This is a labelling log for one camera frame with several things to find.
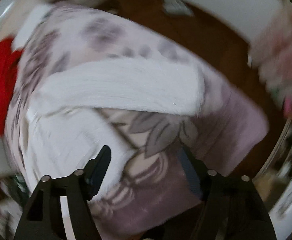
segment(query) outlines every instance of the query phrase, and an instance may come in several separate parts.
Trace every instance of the clothing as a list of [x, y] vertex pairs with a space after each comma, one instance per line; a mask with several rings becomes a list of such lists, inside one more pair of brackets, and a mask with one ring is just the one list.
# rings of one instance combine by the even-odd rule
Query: clothing
[[[26, 45], [6, 121], [11, 155], [25, 177], [36, 173], [36, 165], [41, 164], [33, 161], [31, 170], [25, 171], [26, 153], [19, 143], [32, 94], [57, 72], [107, 58], [196, 66], [205, 83], [203, 104], [195, 116], [96, 110], [116, 136], [138, 150], [120, 182], [101, 200], [89, 203], [102, 239], [114, 240], [147, 231], [200, 203], [189, 191], [176, 155], [182, 144], [209, 169], [228, 175], [264, 138], [268, 126], [265, 115], [250, 99], [182, 46], [124, 18], [60, 3]], [[67, 169], [74, 171], [76, 164]]]
[[17, 65], [22, 50], [11, 52], [13, 38], [0, 42], [0, 136], [4, 134], [5, 120], [17, 79]]
[[[97, 156], [112, 151], [110, 166], [93, 200], [119, 183], [136, 152], [96, 109], [142, 110], [196, 115], [203, 102], [204, 80], [196, 67], [141, 59], [88, 62], [50, 76], [30, 98], [22, 120], [20, 145], [25, 168], [40, 178], [68, 176]], [[30, 180], [31, 190], [38, 179]]]

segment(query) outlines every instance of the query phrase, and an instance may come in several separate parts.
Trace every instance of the leaf pattern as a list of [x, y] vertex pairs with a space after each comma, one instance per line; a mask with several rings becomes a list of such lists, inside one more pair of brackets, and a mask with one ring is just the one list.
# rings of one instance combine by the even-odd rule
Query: leaf pattern
[[90, 47], [101, 52], [114, 44], [123, 35], [123, 30], [105, 18], [98, 18], [86, 26], [82, 32], [84, 39], [90, 43]]
[[125, 57], [134, 57], [135, 56], [135, 53], [132, 49], [128, 48], [128, 47], [125, 47], [124, 50], [123, 50], [123, 56]]
[[59, 32], [53, 30], [39, 40], [36, 46], [33, 43], [30, 44], [30, 46], [33, 46], [33, 50], [31, 50], [31, 55], [26, 63], [24, 72], [21, 73], [22, 85], [21, 87], [15, 88], [14, 96], [11, 100], [12, 107], [17, 105], [16, 114], [12, 122], [15, 128], [17, 127], [20, 112], [24, 108], [27, 98], [43, 77], [45, 67], [49, 64], [51, 58], [49, 51], [58, 37]]
[[158, 51], [172, 62], [178, 62], [179, 60], [176, 45], [171, 41], [164, 40], [162, 43], [160, 43]]
[[129, 133], [142, 133], [154, 128], [161, 120], [165, 118], [164, 114], [153, 112], [139, 112], [129, 127]]
[[52, 11], [54, 12], [54, 18], [58, 23], [79, 17], [80, 13], [83, 11], [88, 12], [89, 14], [96, 14], [99, 12], [99, 10], [94, 8], [88, 8], [76, 4], [68, 4], [64, 1], [56, 3], [55, 8], [53, 8]]
[[145, 152], [141, 152], [127, 163], [125, 175], [131, 187], [151, 186], [165, 177], [168, 166], [165, 152], [151, 157], [145, 157]]
[[149, 46], [144, 45], [139, 49], [139, 55], [142, 56], [143, 58], [148, 58], [151, 54], [151, 49]]
[[108, 58], [119, 58], [119, 56], [116, 54], [108, 54], [107, 57]]
[[179, 129], [179, 123], [169, 122], [167, 118], [162, 119], [148, 135], [145, 145], [145, 156], [150, 157], [164, 151], [175, 141]]
[[50, 75], [63, 72], [66, 70], [66, 67], [70, 60], [70, 52], [64, 52], [64, 54], [59, 58], [59, 60], [54, 64], [53, 68], [51, 69]]
[[198, 137], [198, 130], [194, 123], [186, 117], [181, 124], [179, 140], [188, 147], [192, 147]]

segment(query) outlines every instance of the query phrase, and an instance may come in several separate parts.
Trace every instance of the wooden floor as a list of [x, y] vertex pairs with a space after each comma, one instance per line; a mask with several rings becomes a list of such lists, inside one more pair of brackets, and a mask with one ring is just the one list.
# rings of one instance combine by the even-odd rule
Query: wooden floor
[[233, 171], [234, 175], [255, 176], [274, 148], [285, 120], [259, 83], [257, 71], [247, 66], [246, 41], [195, 7], [191, 7], [194, 17], [165, 15], [162, 0], [110, 0], [101, 9], [110, 8], [117, 8], [119, 16], [144, 25], [196, 53], [262, 107], [268, 117], [269, 133]]

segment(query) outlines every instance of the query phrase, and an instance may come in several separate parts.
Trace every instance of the white towel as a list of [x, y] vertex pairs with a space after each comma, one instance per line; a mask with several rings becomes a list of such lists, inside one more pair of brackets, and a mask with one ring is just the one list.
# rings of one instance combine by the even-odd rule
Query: white towel
[[145, 59], [89, 62], [53, 74], [31, 95], [21, 124], [29, 184], [35, 187], [45, 174], [68, 176], [108, 145], [110, 166], [93, 198], [99, 199], [119, 182], [134, 150], [94, 108], [196, 115], [203, 94], [196, 66]]

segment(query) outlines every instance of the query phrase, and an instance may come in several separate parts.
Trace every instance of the laundry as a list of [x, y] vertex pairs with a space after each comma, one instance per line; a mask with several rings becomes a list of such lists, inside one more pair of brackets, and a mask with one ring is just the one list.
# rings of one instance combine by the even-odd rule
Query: laundry
[[204, 95], [196, 66], [140, 59], [88, 62], [50, 76], [30, 97], [21, 121], [20, 145], [25, 153], [31, 190], [38, 178], [68, 176], [96, 157], [103, 145], [112, 149], [110, 167], [98, 195], [117, 184], [136, 152], [116, 135], [96, 109], [142, 110], [196, 116]]
[[16, 37], [12, 41], [11, 49], [13, 51], [23, 49], [36, 27], [44, 21], [45, 16], [53, 8], [51, 4], [39, 4], [29, 14], [26, 21], [20, 28]]
[[17, 65], [23, 52], [12, 52], [12, 42], [12, 37], [0, 42], [0, 136], [4, 134], [7, 111], [17, 79]]

